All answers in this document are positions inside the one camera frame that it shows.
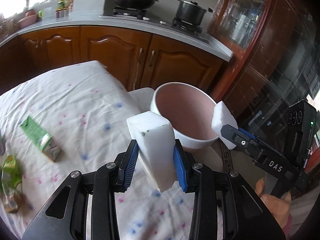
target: screw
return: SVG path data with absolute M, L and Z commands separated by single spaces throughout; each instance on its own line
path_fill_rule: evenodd
M 194 166 L 197 170 L 199 170 L 199 169 L 201 169 L 201 168 L 203 167 L 203 164 L 202 164 L 202 163 L 195 163 L 195 164 L 193 164 L 193 166 Z
M 78 177 L 80 175 L 80 172 L 79 171 L 73 171 L 73 172 L 71 172 L 71 177 L 72 178 L 76 178 L 76 177 Z
M 232 170 L 232 171 L 230 171 L 230 175 L 231 175 L 232 177 L 237 177 L 237 176 L 239 175 L 239 172 Z
M 108 169 L 113 169 L 114 167 L 116 167 L 116 164 L 115 163 L 107 163 L 106 166 Z

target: kitchen counter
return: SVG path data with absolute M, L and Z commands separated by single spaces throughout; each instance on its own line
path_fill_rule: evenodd
M 38 30 L 53 28 L 53 27 L 75 26 L 75 25 L 76 26 L 105 25 L 105 26 L 114 26 L 114 27 L 122 27 L 122 28 L 129 28 L 129 29 L 134 29 L 139 31 L 145 31 L 145 32 L 158 34 L 161 36 L 165 36 L 168 38 L 172 38 L 172 39 L 187 43 L 189 45 L 192 45 L 194 47 L 207 51 L 228 62 L 233 56 L 233 52 L 230 49 L 228 49 L 221 42 L 219 42 L 218 40 L 216 40 L 215 38 L 209 35 L 205 37 L 207 39 L 207 42 L 204 42 L 204 41 L 198 40 L 197 38 L 191 37 L 187 34 L 178 32 L 172 28 L 162 27 L 162 26 L 155 25 L 148 22 L 135 22 L 135 21 L 130 21 L 130 20 L 116 18 L 116 17 L 103 19 L 103 18 L 99 18 L 98 15 L 69 16 L 69 17 L 58 18 L 58 19 L 56 18 L 43 19 L 40 22 L 27 26 L 26 28 L 23 28 L 18 32 L 4 38 L 2 41 L 0 41 L 0 47 L 20 34 L 25 34 L 33 31 L 38 31 Z

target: white cloth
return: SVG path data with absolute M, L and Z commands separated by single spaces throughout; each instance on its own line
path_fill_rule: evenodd
M 22 166 L 26 196 L 17 214 L 5 213 L 0 205 L 0 216 L 9 229 L 20 239 L 71 171 L 95 171 L 124 152 L 131 140 L 126 119 L 140 112 L 121 83 L 97 61 L 49 71 L 0 96 L 0 130 Z M 28 115 L 62 147 L 55 163 L 19 127 Z M 193 199 L 177 182 L 158 192 L 138 161 L 128 191 L 116 194 L 121 240 L 188 239 Z M 218 216 L 222 223 L 220 211 Z M 87 218 L 90 239 L 91 202 Z M 221 239 L 222 227 L 218 227 Z

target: black metal bracket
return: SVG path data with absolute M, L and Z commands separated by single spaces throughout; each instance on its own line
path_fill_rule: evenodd
M 91 239 L 119 240 L 115 192 L 125 192 L 130 186 L 138 150 L 137 141 L 132 140 L 125 153 L 97 171 L 71 172 L 32 220 L 22 239 L 85 239 L 91 194 Z
M 221 193 L 223 239 L 285 239 L 270 211 L 237 171 L 212 171 L 184 152 L 179 140 L 176 150 L 186 171 L 185 192 L 195 192 L 189 240 L 217 239 L 217 191 Z
M 284 153 L 247 131 L 231 125 L 221 128 L 221 135 L 253 158 L 252 162 L 267 172 L 264 193 L 282 198 L 293 187 L 302 191 L 309 180 L 304 171 L 310 158 L 316 126 L 316 109 L 304 100 L 287 110 L 288 132 Z

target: green juice carton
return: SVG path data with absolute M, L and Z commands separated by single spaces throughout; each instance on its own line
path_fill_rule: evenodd
M 52 136 L 40 127 L 30 116 L 27 117 L 20 127 L 33 144 L 54 162 L 61 148 L 55 143 Z

